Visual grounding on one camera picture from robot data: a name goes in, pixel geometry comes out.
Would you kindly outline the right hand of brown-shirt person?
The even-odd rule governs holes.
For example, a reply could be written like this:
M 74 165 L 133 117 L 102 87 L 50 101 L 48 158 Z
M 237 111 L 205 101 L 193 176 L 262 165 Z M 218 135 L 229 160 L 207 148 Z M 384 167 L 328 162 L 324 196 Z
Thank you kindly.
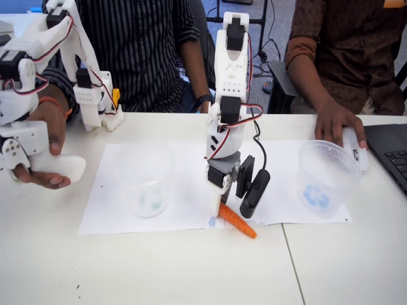
M 336 103 L 326 104 L 317 109 L 314 132 L 316 140 L 325 140 L 342 147 L 344 127 L 355 131 L 360 148 L 367 148 L 364 126 L 355 114 Z

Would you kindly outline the right hand of striped-shirt person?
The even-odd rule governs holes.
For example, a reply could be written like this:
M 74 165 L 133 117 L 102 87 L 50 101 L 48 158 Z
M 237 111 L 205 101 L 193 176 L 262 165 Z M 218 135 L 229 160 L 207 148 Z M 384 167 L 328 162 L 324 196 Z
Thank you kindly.
M 44 121 L 48 129 L 50 153 L 57 156 L 61 153 L 66 137 L 66 119 L 64 113 L 68 108 L 43 102 L 28 117 L 29 121 Z M 61 189 L 71 184 L 68 177 L 58 173 L 41 173 L 27 171 L 23 165 L 17 165 L 13 170 L 14 176 L 23 183 L 33 183 L 48 189 Z

